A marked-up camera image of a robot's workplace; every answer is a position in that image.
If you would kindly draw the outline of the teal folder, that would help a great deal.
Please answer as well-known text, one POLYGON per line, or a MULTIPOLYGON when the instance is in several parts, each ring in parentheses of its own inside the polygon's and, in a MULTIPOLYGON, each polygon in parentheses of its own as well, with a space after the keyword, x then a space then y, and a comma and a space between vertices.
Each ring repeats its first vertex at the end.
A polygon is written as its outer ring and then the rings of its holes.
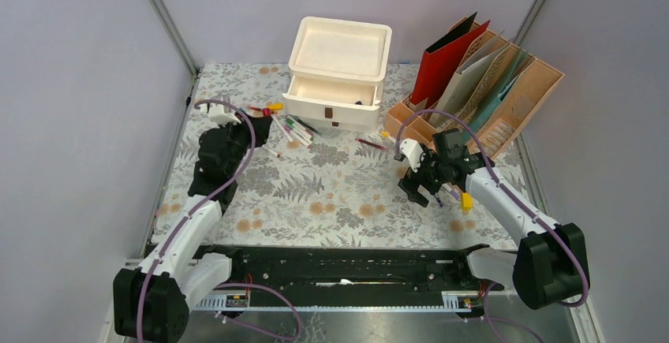
POLYGON ((469 127, 476 134, 479 134, 479 130, 502 102, 506 94, 505 89, 508 83, 511 81, 517 67, 525 62, 528 55, 529 53, 526 50, 520 50, 516 53, 486 96, 480 101, 473 116, 469 120, 469 127))

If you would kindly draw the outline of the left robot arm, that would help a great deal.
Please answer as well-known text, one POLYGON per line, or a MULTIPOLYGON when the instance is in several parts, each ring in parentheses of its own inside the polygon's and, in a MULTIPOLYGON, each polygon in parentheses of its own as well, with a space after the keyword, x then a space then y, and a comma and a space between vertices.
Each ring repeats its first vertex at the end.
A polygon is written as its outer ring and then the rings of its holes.
POLYGON ((177 342, 191 311, 217 284, 233 289, 244 281, 245 268, 228 255, 208 253, 197 264, 191 260, 230 206, 237 177, 254 150, 267 142, 271 124, 271 117, 242 113, 200 135, 180 218, 136 268, 123 268, 114 278, 116 334, 138 341, 177 342))

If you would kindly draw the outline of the beige folder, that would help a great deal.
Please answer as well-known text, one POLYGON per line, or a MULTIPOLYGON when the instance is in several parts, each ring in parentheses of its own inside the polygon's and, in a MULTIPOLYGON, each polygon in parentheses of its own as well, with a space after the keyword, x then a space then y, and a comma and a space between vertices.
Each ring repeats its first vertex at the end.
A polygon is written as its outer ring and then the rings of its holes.
POLYGON ((490 31, 476 38, 433 108, 449 114, 462 112, 491 83, 509 45, 507 39, 490 31))

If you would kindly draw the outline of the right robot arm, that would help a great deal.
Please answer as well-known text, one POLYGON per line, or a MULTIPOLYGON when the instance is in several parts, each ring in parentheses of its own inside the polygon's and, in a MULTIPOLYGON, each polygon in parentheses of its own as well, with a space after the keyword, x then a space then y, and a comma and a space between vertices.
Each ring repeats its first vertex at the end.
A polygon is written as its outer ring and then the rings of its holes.
POLYGON ((495 281, 515 290, 533 310, 555 303, 583 304, 590 283, 582 230, 573 223, 562 225, 534 207, 491 159, 469 151, 457 129, 434 137, 433 148, 414 139, 397 144, 395 158, 409 163, 398 182, 400 189, 410 201, 426 207, 429 202, 421 189, 436 195, 444 185, 455 185, 491 213, 518 246, 514 253, 472 249, 452 269, 455 284, 472 289, 483 279, 495 281))

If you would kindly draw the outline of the red folder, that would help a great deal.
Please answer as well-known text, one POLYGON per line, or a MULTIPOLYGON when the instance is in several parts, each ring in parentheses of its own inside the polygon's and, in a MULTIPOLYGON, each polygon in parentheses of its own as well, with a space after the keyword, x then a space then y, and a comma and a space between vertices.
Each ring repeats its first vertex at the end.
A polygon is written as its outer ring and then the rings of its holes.
POLYGON ((423 110, 439 101, 469 46, 488 30, 491 21, 475 27, 476 16, 474 13, 458 22, 425 49, 409 98, 412 110, 423 110))

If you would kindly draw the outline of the white three-drawer organizer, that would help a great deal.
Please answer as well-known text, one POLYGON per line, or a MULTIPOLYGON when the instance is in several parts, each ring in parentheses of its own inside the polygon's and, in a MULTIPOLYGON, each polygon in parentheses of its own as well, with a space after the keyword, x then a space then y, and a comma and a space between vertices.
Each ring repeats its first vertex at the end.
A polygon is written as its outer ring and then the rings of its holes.
POLYGON ((282 95, 287 113, 314 126, 376 131, 391 36, 384 24, 304 17, 282 95), (367 105, 354 105, 358 100, 367 105))

